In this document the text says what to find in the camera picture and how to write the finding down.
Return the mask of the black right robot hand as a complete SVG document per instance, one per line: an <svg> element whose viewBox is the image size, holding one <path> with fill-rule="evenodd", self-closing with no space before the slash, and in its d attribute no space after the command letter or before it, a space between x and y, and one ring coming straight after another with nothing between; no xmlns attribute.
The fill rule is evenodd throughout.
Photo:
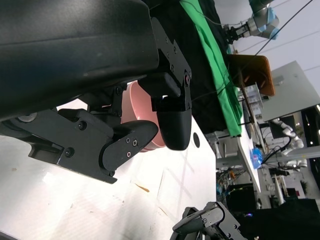
<svg viewBox="0 0 320 240"><path fill-rule="evenodd" d="M240 223L221 202L208 202L204 209L186 207L172 227L172 240L244 240Z"/></svg>

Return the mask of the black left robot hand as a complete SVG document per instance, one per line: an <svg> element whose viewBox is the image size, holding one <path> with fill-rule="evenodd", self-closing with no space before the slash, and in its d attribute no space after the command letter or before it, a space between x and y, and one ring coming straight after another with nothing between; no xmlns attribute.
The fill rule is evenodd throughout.
<svg viewBox="0 0 320 240"><path fill-rule="evenodd" d="M29 156L113 184L157 133L190 142L192 71L162 0L3 0L0 133Z"/></svg>

